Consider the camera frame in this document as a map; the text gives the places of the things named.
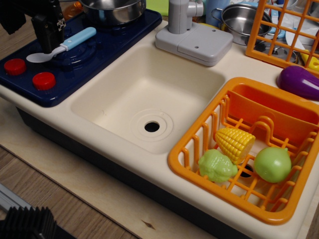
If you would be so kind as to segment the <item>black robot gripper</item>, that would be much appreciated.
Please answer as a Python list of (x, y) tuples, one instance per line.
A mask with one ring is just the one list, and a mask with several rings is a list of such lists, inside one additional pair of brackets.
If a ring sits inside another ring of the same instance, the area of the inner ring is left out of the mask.
[(65, 19), (58, 0), (2, 0), (0, 24), (8, 34), (18, 31), (26, 16), (44, 53), (51, 53), (64, 41)]

